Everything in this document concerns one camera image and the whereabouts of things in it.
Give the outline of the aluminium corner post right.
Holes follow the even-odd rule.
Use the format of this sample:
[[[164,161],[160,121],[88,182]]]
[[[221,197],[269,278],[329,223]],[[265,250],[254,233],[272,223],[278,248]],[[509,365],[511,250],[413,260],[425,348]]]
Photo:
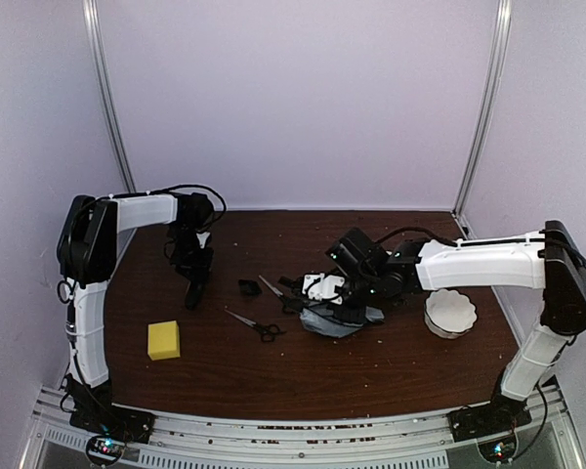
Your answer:
[[[462,221],[465,218],[469,195],[476,179],[478,166],[483,155],[487,133],[494,112],[494,105],[502,80],[512,28],[513,2],[497,2],[497,13],[491,39],[489,60],[481,96],[481,105],[470,145],[467,164],[452,214]]]

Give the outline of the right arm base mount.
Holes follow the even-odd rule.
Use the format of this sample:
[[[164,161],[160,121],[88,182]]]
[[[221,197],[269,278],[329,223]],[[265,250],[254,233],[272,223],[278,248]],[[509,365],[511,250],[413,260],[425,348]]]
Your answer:
[[[480,439],[512,432],[529,424],[532,417],[526,401],[515,401],[495,394],[487,404],[467,405],[447,415],[448,426],[455,442]]]

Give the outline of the white scalloped bowl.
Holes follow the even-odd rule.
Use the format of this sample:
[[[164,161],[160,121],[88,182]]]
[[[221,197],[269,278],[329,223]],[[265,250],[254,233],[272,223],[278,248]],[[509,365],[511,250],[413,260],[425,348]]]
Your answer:
[[[457,339],[468,333],[477,320],[476,306],[456,290],[437,290],[426,299],[424,323],[440,338]]]

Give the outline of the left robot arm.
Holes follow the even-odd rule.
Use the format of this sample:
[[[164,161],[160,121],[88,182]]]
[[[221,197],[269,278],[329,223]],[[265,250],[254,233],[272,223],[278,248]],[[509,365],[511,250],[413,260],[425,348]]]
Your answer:
[[[62,276],[58,296],[67,306],[69,372],[76,382],[93,390],[110,380],[105,359],[105,294],[119,264],[119,236],[166,227],[163,254],[187,280],[185,306],[192,311],[201,302],[211,275],[211,229],[227,211],[218,192],[199,184],[100,197],[78,195],[72,200],[57,258]]]

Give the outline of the yellow sponge block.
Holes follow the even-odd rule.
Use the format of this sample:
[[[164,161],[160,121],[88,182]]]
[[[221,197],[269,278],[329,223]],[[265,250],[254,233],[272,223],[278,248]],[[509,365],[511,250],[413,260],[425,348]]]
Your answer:
[[[175,320],[150,323],[147,326],[147,355],[152,361],[181,356],[180,329]]]

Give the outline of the grey drawstring pouch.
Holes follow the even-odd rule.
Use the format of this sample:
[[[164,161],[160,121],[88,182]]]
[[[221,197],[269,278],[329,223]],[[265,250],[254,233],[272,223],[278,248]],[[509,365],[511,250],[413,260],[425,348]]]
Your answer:
[[[368,325],[382,323],[385,315],[381,309],[374,307],[340,309],[339,305],[330,308],[327,304],[316,303],[304,308],[299,319],[308,332],[330,338],[344,338]]]

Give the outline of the silver scissors pair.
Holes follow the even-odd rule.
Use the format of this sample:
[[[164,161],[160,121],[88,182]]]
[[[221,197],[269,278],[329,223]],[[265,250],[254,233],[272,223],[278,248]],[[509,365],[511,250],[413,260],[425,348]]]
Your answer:
[[[226,310],[226,313],[232,318],[256,331],[260,335],[261,341],[263,343],[271,343],[275,340],[276,337],[285,334],[285,331],[282,330],[277,324],[261,324],[229,310]]]
[[[273,295],[280,301],[281,310],[284,314],[300,314],[308,306],[305,300],[297,297],[287,296],[263,276],[258,275],[258,278],[265,285],[265,287],[271,291]]]

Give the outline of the black clipper guard comb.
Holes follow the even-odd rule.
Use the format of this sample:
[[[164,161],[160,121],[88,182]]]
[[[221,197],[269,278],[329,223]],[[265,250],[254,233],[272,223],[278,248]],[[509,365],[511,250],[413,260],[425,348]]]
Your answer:
[[[256,297],[263,293],[259,283],[255,280],[242,278],[237,283],[242,296]]]

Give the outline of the black silver hair clipper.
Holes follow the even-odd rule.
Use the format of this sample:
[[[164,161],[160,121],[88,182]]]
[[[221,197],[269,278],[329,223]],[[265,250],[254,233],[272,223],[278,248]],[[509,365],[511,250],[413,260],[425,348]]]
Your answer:
[[[199,305],[211,274],[214,250],[210,247],[200,250],[187,268],[188,288],[185,295],[185,307],[193,311]]]

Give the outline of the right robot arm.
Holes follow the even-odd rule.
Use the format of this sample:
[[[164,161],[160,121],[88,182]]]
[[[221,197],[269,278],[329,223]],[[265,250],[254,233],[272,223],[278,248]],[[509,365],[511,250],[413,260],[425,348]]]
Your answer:
[[[553,367],[566,343],[586,331],[586,259],[565,225],[504,237],[450,239],[424,227],[399,227],[373,239],[351,228],[325,252],[344,278],[346,305],[373,297],[485,287],[541,294],[531,331],[500,373],[497,397],[481,410],[487,430],[503,430]]]

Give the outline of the aluminium corner post left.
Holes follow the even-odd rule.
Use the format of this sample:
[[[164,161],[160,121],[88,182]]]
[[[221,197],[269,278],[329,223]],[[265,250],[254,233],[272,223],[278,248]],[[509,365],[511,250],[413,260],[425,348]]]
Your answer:
[[[83,16],[90,44],[94,69],[102,102],[102,111],[106,130],[109,136],[111,151],[118,166],[120,178],[127,192],[136,191],[136,183],[126,153],[118,114],[112,96],[105,48],[100,24],[99,6],[95,0],[83,0]]]

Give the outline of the aluminium corner post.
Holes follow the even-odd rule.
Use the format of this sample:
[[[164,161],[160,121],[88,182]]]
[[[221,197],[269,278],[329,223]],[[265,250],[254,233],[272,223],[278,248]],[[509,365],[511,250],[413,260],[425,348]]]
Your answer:
[[[487,133],[494,112],[494,105],[502,80],[512,28],[513,2],[497,2],[497,13],[491,39],[489,60],[481,96],[481,105],[470,145],[467,164],[452,214],[462,221],[465,218],[469,195],[476,179],[478,166],[483,155]]]
[[[118,166],[120,178],[127,192],[136,191],[136,183],[126,153],[118,114],[112,96],[105,48],[100,24],[99,6],[95,0],[83,0],[83,16],[90,44],[94,69],[102,102],[102,111],[106,130],[109,136],[111,151]]]

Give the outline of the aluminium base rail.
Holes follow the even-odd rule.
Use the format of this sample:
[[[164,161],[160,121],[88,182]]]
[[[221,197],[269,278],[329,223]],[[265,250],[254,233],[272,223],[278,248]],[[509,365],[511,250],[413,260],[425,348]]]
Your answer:
[[[388,417],[317,421],[211,418],[147,410],[155,418],[147,444],[131,442],[109,468],[586,468],[565,399],[556,384],[528,399],[532,421],[514,430],[512,464],[488,462],[484,446],[513,431],[458,442],[454,408]],[[91,433],[69,425],[64,393],[42,387],[16,468],[96,468],[85,454]]]

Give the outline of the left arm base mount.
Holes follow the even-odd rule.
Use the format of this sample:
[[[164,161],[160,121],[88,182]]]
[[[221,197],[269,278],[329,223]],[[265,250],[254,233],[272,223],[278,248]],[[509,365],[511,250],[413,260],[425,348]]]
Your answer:
[[[122,442],[149,442],[155,421],[154,414],[114,405],[111,380],[91,387],[81,384],[69,374],[66,377],[65,395],[73,401],[73,410],[69,417],[72,427]]]

